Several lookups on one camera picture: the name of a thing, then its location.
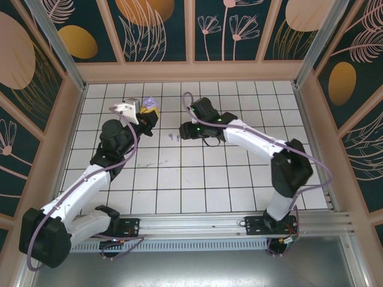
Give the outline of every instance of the pink line drawing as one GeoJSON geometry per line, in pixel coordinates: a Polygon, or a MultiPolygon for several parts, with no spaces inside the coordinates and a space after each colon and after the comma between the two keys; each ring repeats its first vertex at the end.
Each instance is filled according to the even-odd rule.
{"type": "MultiPolygon", "coordinates": [[[[12,146],[16,138],[16,131],[17,131],[17,125],[14,122],[10,121],[7,126],[4,119],[0,120],[0,155],[4,155],[4,156],[10,155],[16,158],[17,160],[21,161],[22,163],[32,166],[32,163],[29,163],[28,161],[23,160],[12,153],[12,146]]],[[[5,172],[8,172],[11,175],[17,176],[25,180],[27,180],[28,178],[27,176],[21,175],[17,172],[14,172],[13,170],[7,169],[4,166],[0,166],[0,169],[5,172]]]]}
{"type": "Polygon", "coordinates": [[[234,40],[233,61],[235,61],[235,48],[237,41],[259,37],[260,31],[256,30],[258,26],[256,18],[257,16],[243,16],[241,21],[238,22],[238,15],[230,17],[230,30],[232,31],[234,40]]]}
{"type": "Polygon", "coordinates": [[[208,61],[210,61],[210,58],[208,52],[208,45],[206,43],[206,35],[221,31],[221,26],[219,26],[218,24],[219,22],[217,20],[217,16],[208,16],[206,17],[206,19],[204,18],[204,16],[198,17],[198,25],[203,33],[203,39],[205,41],[205,51],[208,61]]]}
{"type": "Polygon", "coordinates": [[[252,6],[261,4],[263,0],[223,0],[225,5],[225,14],[223,16],[223,30],[222,30],[222,61],[225,61],[225,31],[226,31],[226,19],[229,8],[236,6],[252,6]]]}

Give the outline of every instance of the metal frame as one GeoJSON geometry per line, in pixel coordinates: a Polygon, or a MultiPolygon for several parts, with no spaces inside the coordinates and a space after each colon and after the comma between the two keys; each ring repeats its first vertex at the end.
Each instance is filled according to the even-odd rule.
{"type": "Polygon", "coordinates": [[[49,43],[57,53],[68,74],[72,77],[75,85],[80,91],[83,91],[85,88],[85,82],[80,74],[80,71],[77,69],[72,56],[66,49],[56,27],[50,20],[44,6],[42,5],[42,1],[24,0],[24,2],[32,12],[41,30],[44,32],[44,35],[48,38],[49,43]]]}
{"type": "Polygon", "coordinates": [[[311,43],[311,46],[309,47],[309,50],[303,59],[302,65],[300,66],[300,69],[294,79],[296,87],[301,87],[305,82],[324,46],[335,30],[338,20],[342,17],[342,13],[346,10],[348,2],[349,0],[333,1],[333,5],[331,6],[329,13],[326,15],[322,26],[311,43]]]}

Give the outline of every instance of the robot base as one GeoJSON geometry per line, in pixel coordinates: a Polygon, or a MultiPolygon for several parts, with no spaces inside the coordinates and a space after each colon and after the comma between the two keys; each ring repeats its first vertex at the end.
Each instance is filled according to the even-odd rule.
{"type": "Polygon", "coordinates": [[[245,217],[245,228],[247,235],[286,235],[290,234],[288,225],[293,231],[297,232],[297,219],[294,215],[287,215],[281,221],[278,221],[275,229],[270,230],[264,224],[264,216],[245,217]]]}

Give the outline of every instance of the leaf illustration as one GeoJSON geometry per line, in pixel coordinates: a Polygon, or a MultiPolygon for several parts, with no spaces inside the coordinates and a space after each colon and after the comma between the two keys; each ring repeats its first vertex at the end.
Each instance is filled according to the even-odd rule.
{"type": "Polygon", "coordinates": [[[63,24],[75,10],[73,0],[42,0],[48,16],[53,23],[63,24]]]}
{"type": "Polygon", "coordinates": [[[381,30],[383,27],[383,0],[369,0],[361,21],[370,32],[381,30]]]}
{"type": "Polygon", "coordinates": [[[346,50],[349,50],[352,61],[372,63],[372,59],[377,58],[383,51],[383,30],[365,30],[359,33],[346,50]]]}
{"type": "Polygon", "coordinates": [[[159,61],[162,61],[166,53],[166,32],[160,14],[153,11],[148,2],[146,10],[138,0],[129,4],[122,0],[121,4],[130,19],[126,22],[119,16],[125,31],[123,52],[127,60],[152,62],[160,57],[159,61]]]}
{"type": "Polygon", "coordinates": [[[128,21],[126,23],[124,19],[122,19],[120,16],[120,21],[124,27],[125,32],[125,43],[124,43],[124,49],[123,53],[128,58],[130,62],[134,62],[137,58],[137,50],[136,50],[136,39],[132,34],[131,26],[132,24],[128,21]]]}
{"type": "Polygon", "coordinates": [[[152,62],[158,56],[161,57],[160,62],[163,60],[166,53],[166,32],[160,14],[151,9],[147,3],[149,14],[149,32],[151,33],[151,39],[148,42],[148,53],[143,62],[152,62]]]}
{"type": "Polygon", "coordinates": [[[359,129],[350,130],[346,134],[344,141],[345,148],[353,148],[363,143],[368,137],[378,135],[383,131],[383,113],[381,113],[373,122],[359,129]]]}

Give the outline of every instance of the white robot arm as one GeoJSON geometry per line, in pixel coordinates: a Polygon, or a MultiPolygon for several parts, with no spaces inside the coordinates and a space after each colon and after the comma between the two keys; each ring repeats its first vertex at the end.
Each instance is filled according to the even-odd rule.
{"type": "MultiPolygon", "coordinates": [[[[152,136],[151,130],[159,118],[157,103],[153,99],[149,98],[143,104],[141,107],[138,100],[128,99],[115,106],[115,110],[122,112],[132,123],[137,139],[141,135],[152,136]]],[[[90,165],[80,178],[40,210],[30,208],[25,212],[19,242],[21,252],[27,254],[37,226],[48,215],[34,241],[32,257],[52,268],[63,262],[71,246],[100,233],[115,236],[120,214],[110,207],[98,206],[91,214],[74,220],[88,201],[118,176],[125,162],[124,156],[132,151],[134,145],[132,131],[128,126],[123,127],[119,120],[108,120],[103,124],[100,140],[90,165]]]]}
{"type": "Polygon", "coordinates": [[[305,152],[302,143],[296,139],[285,142],[267,136],[252,129],[229,112],[220,115],[212,107],[210,100],[205,97],[193,102],[189,106],[189,111],[194,117],[212,125],[198,123],[195,119],[183,123],[180,127],[182,139],[218,138],[221,141],[241,146],[262,158],[266,164],[270,164],[272,185],[276,192],[265,210],[263,221],[270,230],[274,230],[277,222],[282,221],[289,214],[296,192],[307,183],[313,173],[306,157],[281,147],[288,145],[300,152],[305,152]]]}
{"type": "MultiPolygon", "coordinates": [[[[147,105],[144,112],[140,113],[139,102],[130,99],[127,103],[116,105],[116,110],[124,113],[126,118],[133,124],[137,138],[142,134],[153,135],[151,129],[158,120],[158,111],[153,109],[153,106],[147,105]]],[[[251,129],[251,127],[248,127],[230,113],[220,116],[207,98],[201,98],[193,103],[191,110],[195,116],[210,123],[231,124],[251,129]]],[[[244,129],[208,127],[196,121],[184,123],[180,127],[180,135],[183,139],[219,138],[222,141],[241,146],[249,152],[253,152],[262,158],[266,164],[271,165],[272,183],[276,192],[263,217],[265,226],[272,231],[276,223],[282,221],[289,213],[295,192],[312,175],[312,169],[308,160],[305,162],[306,158],[288,156],[286,150],[266,141],[264,138],[270,139],[273,143],[289,144],[304,151],[299,141],[293,140],[286,143],[259,132],[258,134],[262,136],[256,136],[244,129]]],[[[75,246],[95,234],[106,231],[113,234],[116,230],[119,213],[106,206],[99,206],[91,214],[74,220],[87,202],[118,176],[123,166],[109,171],[103,169],[122,162],[124,155],[131,151],[133,145],[131,131],[127,127],[123,127],[121,122],[117,120],[109,120],[104,123],[100,140],[101,143],[96,154],[79,179],[58,198],[40,210],[31,208],[24,214],[19,243],[21,252],[27,253],[33,232],[43,217],[52,209],[55,210],[41,229],[42,236],[37,237],[32,250],[32,256],[35,259],[52,268],[63,262],[68,256],[71,246],[75,246]],[[72,190],[72,187],[87,175],[96,171],[99,172],[80,184],[64,199],[59,207],[56,207],[65,194],[72,190]]]]}

